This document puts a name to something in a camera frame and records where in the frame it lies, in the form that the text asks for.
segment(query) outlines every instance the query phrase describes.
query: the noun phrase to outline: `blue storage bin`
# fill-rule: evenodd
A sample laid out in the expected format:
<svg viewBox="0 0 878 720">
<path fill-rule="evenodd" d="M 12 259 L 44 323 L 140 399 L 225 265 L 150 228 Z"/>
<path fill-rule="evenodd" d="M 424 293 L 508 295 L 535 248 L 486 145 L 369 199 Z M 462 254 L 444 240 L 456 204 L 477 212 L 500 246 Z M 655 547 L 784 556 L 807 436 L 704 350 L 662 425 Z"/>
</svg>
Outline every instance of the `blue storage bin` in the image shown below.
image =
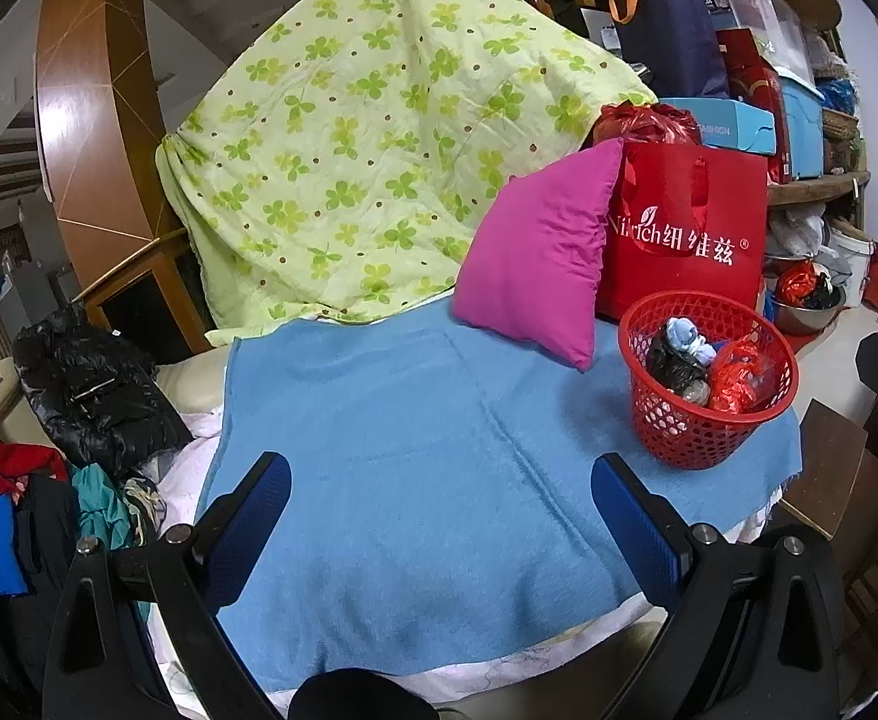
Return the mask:
<svg viewBox="0 0 878 720">
<path fill-rule="evenodd" d="M 783 81 L 792 177 L 818 178 L 824 167 L 822 104 L 825 98 L 791 71 L 778 67 L 775 70 Z"/>
<path fill-rule="evenodd" d="M 739 100 L 716 98 L 662 98 L 690 111 L 699 124 L 705 146 L 735 148 L 754 154 L 776 153 L 776 119 L 769 111 Z"/>
</svg>

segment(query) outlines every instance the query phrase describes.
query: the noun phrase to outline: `green floral blanket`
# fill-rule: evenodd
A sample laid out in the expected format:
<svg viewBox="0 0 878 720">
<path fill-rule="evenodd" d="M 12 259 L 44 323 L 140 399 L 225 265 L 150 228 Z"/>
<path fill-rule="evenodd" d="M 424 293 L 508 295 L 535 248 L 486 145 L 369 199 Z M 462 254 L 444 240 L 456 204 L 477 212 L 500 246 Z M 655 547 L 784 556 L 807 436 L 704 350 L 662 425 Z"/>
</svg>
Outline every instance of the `green floral blanket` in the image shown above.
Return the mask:
<svg viewBox="0 0 878 720">
<path fill-rule="evenodd" d="M 576 151 L 623 62 L 523 0 L 303 0 L 156 154 L 219 330 L 370 322 L 453 284 L 511 175 Z"/>
</svg>

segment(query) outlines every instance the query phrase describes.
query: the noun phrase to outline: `leaf logo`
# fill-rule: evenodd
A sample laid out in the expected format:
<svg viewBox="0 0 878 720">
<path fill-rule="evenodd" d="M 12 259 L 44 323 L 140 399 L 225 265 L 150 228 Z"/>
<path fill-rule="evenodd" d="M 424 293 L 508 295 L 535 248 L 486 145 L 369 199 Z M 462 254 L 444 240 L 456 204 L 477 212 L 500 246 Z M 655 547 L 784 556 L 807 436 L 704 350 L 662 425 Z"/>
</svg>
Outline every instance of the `leaf logo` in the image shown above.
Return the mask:
<svg viewBox="0 0 878 720">
<path fill-rule="evenodd" d="M 639 227 L 647 227 L 656 218 L 656 211 L 659 210 L 658 205 L 650 205 L 642 212 L 642 219 L 639 220 Z"/>
</svg>

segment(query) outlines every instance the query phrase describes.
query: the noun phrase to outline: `pink pillow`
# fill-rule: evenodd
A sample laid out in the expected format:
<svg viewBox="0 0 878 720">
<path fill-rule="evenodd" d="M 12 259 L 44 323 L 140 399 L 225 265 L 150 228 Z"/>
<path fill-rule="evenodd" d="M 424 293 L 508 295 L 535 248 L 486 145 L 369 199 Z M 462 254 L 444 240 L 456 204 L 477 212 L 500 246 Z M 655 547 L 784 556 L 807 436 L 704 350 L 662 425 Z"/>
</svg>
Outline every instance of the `pink pillow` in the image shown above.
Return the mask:
<svg viewBox="0 0 878 720">
<path fill-rule="evenodd" d="M 536 341 L 580 370 L 596 351 L 596 288 L 623 139 L 577 151 L 500 190 L 476 231 L 452 314 Z"/>
</svg>

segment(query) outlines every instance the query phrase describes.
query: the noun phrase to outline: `navy blue bag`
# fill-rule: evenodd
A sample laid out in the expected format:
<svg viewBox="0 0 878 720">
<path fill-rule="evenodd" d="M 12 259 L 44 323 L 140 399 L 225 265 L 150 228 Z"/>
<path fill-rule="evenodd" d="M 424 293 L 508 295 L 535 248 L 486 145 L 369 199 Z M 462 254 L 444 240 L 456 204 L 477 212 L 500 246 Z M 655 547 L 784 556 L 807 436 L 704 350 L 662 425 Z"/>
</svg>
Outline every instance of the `navy blue bag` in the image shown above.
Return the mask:
<svg viewBox="0 0 878 720">
<path fill-rule="evenodd" d="M 623 59 L 652 71 L 661 98 L 729 98 L 729 79 L 703 0 L 626 0 L 620 17 L 609 0 Z"/>
</svg>

